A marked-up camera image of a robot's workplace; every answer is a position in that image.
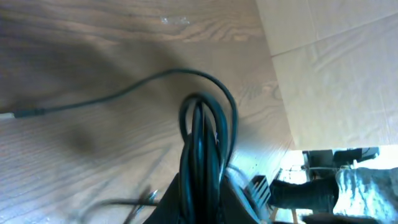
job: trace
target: black cable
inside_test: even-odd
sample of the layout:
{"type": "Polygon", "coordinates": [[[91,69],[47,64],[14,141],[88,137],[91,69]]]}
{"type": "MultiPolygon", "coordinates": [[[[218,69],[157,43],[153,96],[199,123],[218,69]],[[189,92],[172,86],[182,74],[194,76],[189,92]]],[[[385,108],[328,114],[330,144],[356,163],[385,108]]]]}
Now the black cable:
{"type": "MultiPolygon", "coordinates": [[[[228,125],[222,107],[209,93],[192,93],[187,96],[182,102],[178,116],[180,132],[184,141],[179,172],[179,200],[182,220],[187,223],[218,223],[220,218],[220,183],[231,159],[236,140],[238,110],[232,94],[215,77],[198,70],[175,68],[156,73],[115,94],[95,100],[52,108],[14,111],[13,114],[15,118],[26,118],[105,103],[122,97],[149,81],[175,73],[188,73],[209,79],[223,91],[231,105],[230,136],[228,136],[228,125]],[[187,111],[191,105],[193,105],[192,131],[188,133],[186,118],[187,111]],[[204,107],[207,107],[211,114],[206,113],[204,107]],[[215,132],[211,121],[214,121],[215,132]]],[[[90,212],[104,205],[156,206],[157,204],[140,200],[110,200],[101,202],[91,207],[88,211],[90,212]]]]}

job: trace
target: white connector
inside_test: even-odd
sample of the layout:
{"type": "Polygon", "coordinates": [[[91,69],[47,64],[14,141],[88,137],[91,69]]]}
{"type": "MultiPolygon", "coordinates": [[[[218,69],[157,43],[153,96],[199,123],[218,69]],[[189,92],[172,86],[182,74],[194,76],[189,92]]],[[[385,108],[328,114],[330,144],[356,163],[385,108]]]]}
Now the white connector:
{"type": "Polygon", "coordinates": [[[13,119],[13,118],[15,118],[13,113],[0,114],[0,120],[2,120],[2,119],[13,119]]]}

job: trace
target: bundled cable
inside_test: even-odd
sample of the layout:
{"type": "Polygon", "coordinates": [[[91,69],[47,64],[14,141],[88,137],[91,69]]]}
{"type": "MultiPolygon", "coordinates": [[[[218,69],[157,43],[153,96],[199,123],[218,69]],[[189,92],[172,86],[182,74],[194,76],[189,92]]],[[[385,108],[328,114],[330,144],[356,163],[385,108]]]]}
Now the bundled cable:
{"type": "MultiPolygon", "coordinates": [[[[0,114],[0,118],[26,118],[65,111],[83,106],[106,103],[122,97],[149,81],[176,73],[187,73],[207,78],[216,84],[231,105],[231,125],[216,99],[206,92],[192,93],[182,102],[178,115],[184,141],[179,170],[179,204],[182,223],[219,223],[220,183],[231,159],[238,127],[238,110],[229,90],[215,77],[185,68],[156,73],[115,94],[95,100],[52,108],[36,108],[0,114]],[[192,130],[187,130],[187,112],[193,107],[192,130]]],[[[140,200],[110,200],[103,205],[153,205],[157,202],[140,200]]]]}

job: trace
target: beige panel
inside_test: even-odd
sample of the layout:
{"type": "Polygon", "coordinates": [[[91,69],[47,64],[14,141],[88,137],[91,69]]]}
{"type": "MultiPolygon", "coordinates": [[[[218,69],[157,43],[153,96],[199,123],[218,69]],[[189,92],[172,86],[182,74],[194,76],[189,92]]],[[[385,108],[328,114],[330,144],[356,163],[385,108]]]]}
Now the beige panel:
{"type": "Polygon", "coordinates": [[[316,41],[307,0],[257,0],[257,5],[271,55],[316,41]]]}
{"type": "Polygon", "coordinates": [[[339,34],[398,12],[396,0],[308,0],[308,2],[318,39],[339,34]]]}
{"type": "Polygon", "coordinates": [[[273,58],[297,149],[397,144],[398,15],[273,58]]]}

